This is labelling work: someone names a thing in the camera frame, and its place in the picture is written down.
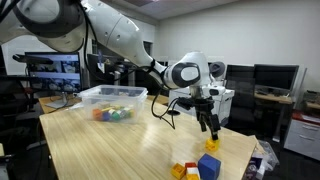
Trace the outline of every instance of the orange block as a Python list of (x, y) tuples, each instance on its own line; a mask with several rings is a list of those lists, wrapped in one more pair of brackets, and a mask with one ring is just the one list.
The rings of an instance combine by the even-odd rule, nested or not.
[(198, 174), (187, 174), (187, 180), (200, 180)]
[(92, 110), (92, 117), (96, 120), (101, 120), (102, 111), (100, 109), (93, 109)]
[(183, 167), (181, 164), (176, 163), (171, 168), (171, 174), (176, 177), (177, 179), (182, 179), (184, 175), (186, 175), (186, 168)]
[(206, 141), (206, 149), (208, 151), (216, 151), (219, 149), (220, 140), (212, 140), (211, 138)]
[(197, 167), (197, 164), (195, 162), (186, 162), (184, 164), (184, 167), (187, 169), (189, 167)]

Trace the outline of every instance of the blue block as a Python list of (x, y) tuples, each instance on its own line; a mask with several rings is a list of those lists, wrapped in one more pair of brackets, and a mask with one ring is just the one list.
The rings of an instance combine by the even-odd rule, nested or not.
[(102, 113), (102, 120), (103, 121), (108, 121), (110, 120), (110, 114), (108, 112)]
[(198, 161), (198, 169), (202, 180), (216, 180), (219, 177), (221, 162), (208, 154)]

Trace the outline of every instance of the table leg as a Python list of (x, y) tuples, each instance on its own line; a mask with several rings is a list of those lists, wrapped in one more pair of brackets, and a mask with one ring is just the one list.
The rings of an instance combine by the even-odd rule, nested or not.
[(279, 120), (277, 123), (277, 128), (276, 128), (276, 131), (274, 132), (274, 135), (272, 138), (273, 141), (278, 142), (278, 143), (280, 142), (280, 127), (281, 127), (281, 124), (282, 124), (282, 121), (284, 118), (284, 113), (285, 113), (286, 107), (287, 107), (286, 104), (283, 104), (281, 107), (280, 116), (279, 116)]

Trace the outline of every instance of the paper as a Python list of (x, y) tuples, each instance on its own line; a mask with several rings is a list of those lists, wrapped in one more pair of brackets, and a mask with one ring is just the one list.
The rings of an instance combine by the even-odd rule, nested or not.
[(302, 118), (305, 119), (305, 120), (308, 120), (308, 121), (313, 121), (313, 122), (319, 122), (320, 123), (320, 119), (319, 118), (306, 116), (306, 115), (302, 115)]
[(97, 63), (98, 68), (104, 73), (104, 63)]

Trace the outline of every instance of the office chair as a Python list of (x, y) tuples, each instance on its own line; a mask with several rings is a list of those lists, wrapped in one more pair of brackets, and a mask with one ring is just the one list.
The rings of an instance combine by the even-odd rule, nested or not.
[(14, 135), (25, 136), (29, 129), (16, 127), (16, 117), (29, 111), (32, 104), (18, 80), (0, 79), (0, 140), (10, 143)]
[(237, 132), (255, 130), (255, 99), (253, 78), (228, 77), (226, 88), (235, 90), (229, 122), (226, 126)]

